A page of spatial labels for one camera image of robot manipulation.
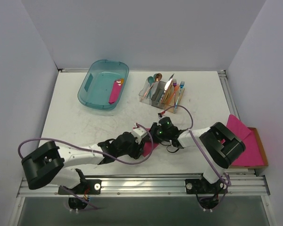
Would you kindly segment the teal spoon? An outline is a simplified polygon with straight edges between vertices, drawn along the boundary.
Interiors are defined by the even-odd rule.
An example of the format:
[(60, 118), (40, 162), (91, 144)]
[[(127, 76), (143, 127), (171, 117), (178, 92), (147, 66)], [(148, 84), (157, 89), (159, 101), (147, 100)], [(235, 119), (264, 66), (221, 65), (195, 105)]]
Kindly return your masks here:
[(148, 81), (150, 87), (149, 87), (149, 89), (148, 89), (148, 93), (147, 93), (146, 97), (149, 97), (149, 96), (151, 95), (152, 86), (153, 86), (153, 84), (154, 84), (154, 82), (155, 82), (154, 76), (148, 77), (148, 78), (147, 78), (147, 81)]

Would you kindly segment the orange fork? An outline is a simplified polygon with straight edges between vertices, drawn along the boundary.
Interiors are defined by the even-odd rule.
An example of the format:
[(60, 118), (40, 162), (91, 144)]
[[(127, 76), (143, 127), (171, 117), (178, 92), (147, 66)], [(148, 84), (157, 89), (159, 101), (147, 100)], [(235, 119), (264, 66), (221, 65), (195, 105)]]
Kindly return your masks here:
[(180, 85), (176, 85), (174, 87), (173, 93), (170, 95), (168, 103), (171, 103), (172, 100), (174, 100), (174, 96), (176, 94), (176, 92), (178, 91), (178, 89), (180, 88)]

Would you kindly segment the purple fork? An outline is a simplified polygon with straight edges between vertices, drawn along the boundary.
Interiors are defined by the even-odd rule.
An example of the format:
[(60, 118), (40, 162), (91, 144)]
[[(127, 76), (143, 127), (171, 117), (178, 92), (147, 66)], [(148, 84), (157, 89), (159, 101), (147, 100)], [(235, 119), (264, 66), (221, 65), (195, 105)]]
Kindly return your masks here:
[(172, 97), (173, 97), (173, 102), (174, 102), (174, 105), (175, 105), (175, 99), (176, 99), (175, 96), (176, 96), (176, 87), (177, 87), (177, 81), (176, 81), (176, 79), (173, 79), (173, 80), (172, 80), (172, 85), (173, 85), (173, 88), (174, 88)]

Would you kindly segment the pink napkin stack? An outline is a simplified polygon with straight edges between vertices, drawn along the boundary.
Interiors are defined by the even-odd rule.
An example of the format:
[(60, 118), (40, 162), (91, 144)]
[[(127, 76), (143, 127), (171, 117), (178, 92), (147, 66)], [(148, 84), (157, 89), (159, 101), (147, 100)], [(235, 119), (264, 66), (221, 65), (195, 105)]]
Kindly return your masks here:
[(231, 167), (261, 168), (268, 165), (261, 155), (261, 148), (257, 141), (258, 133), (255, 128), (247, 127), (232, 114), (228, 117), (226, 127), (235, 134), (246, 147), (245, 151), (232, 163)]

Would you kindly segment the clear acrylic utensil organizer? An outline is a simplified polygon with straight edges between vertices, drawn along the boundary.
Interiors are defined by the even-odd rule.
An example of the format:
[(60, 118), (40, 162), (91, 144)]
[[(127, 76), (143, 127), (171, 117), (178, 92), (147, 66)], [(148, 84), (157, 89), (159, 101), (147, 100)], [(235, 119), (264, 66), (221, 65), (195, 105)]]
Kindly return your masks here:
[(148, 80), (146, 80), (143, 89), (139, 92), (140, 101), (163, 110), (176, 105), (176, 107), (168, 109), (169, 112), (176, 113), (178, 105), (183, 98), (185, 87), (182, 86), (182, 84), (174, 86), (171, 81), (168, 89), (165, 90), (167, 83), (168, 82), (158, 81), (150, 84)]

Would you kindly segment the brown napkin tray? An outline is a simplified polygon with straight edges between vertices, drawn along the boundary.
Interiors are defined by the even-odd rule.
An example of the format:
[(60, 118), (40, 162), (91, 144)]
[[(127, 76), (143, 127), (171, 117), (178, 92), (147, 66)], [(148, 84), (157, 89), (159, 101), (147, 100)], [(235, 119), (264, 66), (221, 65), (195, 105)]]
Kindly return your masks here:
[(231, 168), (260, 169), (268, 166), (267, 156), (256, 128), (245, 127), (234, 132), (246, 146)]

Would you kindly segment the rolled pink napkin bundle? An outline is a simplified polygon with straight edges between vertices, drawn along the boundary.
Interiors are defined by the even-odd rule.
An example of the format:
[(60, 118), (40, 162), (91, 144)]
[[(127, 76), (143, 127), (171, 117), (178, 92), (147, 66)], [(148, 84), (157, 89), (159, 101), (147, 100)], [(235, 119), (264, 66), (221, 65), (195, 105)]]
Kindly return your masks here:
[(123, 83), (124, 83), (124, 78), (117, 79), (117, 80), (114, 81), (112, 91), (110, 93), (110, 97), (109, 97), (109, 100), (108, 100), (109, 104), (113, 104), (117, 101), (117, 99), (120, 95), (120, 92), (122, 90)]

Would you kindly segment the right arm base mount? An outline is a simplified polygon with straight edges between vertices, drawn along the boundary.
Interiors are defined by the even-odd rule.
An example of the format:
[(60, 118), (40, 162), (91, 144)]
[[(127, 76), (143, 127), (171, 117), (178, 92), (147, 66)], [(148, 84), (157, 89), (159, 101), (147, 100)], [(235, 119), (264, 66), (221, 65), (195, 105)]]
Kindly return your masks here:
[(206, 179), (185, 179), (187, 194), (225, 194), (227, 187), (220, 180), (210, 184)]

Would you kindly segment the silver knife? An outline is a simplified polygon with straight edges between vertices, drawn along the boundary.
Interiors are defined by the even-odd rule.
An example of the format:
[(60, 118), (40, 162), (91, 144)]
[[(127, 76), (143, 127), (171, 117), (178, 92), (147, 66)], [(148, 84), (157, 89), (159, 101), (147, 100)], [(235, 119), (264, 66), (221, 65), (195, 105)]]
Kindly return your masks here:
[(165, 84), (165, 87), (164, 87), (164, 92), (163, 92), (163, 95), (161, 96), (161, 103), (163, 103), (164, 101), (164, 98), (165, 98), (165, 95), (166, 95), (166, 92), (167, 90), (169, 89), (169, 86), (173, 80), (173, 76), (174, 76), (174, 73), (170, 76), (169, 80), (166, 82)]

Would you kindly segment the teal plastic bin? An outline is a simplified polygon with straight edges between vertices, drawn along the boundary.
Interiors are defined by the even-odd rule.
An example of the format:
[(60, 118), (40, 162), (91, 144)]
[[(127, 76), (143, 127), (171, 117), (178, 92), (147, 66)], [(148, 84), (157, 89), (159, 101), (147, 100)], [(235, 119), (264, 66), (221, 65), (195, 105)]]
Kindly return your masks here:
[[(98, 60), (89, 68), (77, 94), (79, 102), (89, 108), (110, 111), (118, 104), (129, 74), (129, 67), (122, 62)], [(113, 83), (124, 78), (122, 90), (117, 101), (109, 104), (108, 100)]]

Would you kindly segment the aluminium frame rail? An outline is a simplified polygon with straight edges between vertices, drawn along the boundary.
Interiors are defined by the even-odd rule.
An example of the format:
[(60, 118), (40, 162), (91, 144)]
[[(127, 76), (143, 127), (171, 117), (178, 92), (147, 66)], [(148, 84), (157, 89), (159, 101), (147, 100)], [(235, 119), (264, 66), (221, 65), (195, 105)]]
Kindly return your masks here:
[[(175, 197), (186, 196), (190, 185), (188, 179), (198, 179), (199, 174), (166, 175), (118, 175), (88, 177), (93, 185), (89, 197)], [(266, 196), (270, 195), (265, 177), (253, 173), (234, 172), (229, 174), (232, 185), (228, 196)]]

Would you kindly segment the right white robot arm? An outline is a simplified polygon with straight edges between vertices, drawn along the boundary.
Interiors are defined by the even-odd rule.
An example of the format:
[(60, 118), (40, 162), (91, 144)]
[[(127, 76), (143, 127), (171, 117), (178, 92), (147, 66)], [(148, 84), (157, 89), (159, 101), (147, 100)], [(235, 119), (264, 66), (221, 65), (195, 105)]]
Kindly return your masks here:
[(169, 117), (150, 128), (154, 143), (169, 142), (176, 149), (197, 146), (209, 164), (200, 180), (200, 188), (210, 193), (225, 170), (246, 150), (245, 144), (224, 124), (217, 122), (204, 129), (178, 129)]

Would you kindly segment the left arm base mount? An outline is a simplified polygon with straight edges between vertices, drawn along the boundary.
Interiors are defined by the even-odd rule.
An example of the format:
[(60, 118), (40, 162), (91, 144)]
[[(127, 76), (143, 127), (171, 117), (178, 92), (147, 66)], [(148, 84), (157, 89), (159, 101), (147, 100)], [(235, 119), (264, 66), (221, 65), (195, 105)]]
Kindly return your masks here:
[(101, 193), (102, 180), (87, 178), (81, 182), (80, 178), (67, 179), (62, 182), (62, 186), (65, 186), (68, 190), (77, 195), (92, 194), (98, 195)]

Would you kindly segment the blue iridescent fork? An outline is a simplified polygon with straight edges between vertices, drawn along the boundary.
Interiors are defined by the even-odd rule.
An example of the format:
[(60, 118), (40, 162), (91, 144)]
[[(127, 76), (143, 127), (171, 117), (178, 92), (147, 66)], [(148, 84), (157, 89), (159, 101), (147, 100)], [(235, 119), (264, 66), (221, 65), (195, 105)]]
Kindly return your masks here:
[(179, 91), (178, 97), (177, 97), (176, 102), (175, 102), (175, 107), (176, 107), (176, 108), (177, 108), (177, 105), (178, 105), (178, 103), (179, 103), (179, 98), (180, 98), (182, 89), (184, 88), (184, 84), (185, 84), (185, 82), (184, 82), (184, 81), (181, 81), (181, 83), (180, 83), (180, 91)]

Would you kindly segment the pink paper napkin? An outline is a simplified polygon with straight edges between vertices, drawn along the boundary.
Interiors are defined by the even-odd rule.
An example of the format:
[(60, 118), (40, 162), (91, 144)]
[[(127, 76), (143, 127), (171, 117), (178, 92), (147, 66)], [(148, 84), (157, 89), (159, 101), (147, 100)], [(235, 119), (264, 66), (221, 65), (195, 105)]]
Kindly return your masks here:
[[(157, 148), (159, 145), (159, 143), (157, 142), (154, 142), (154, 149)], [(143, 147), (143, 157), (146, 157), (149, 155), (149, 153), (151, 152), (152, 150), (152, 144), (151, 144), (151, 141), (145, 141), (145, 145)]]

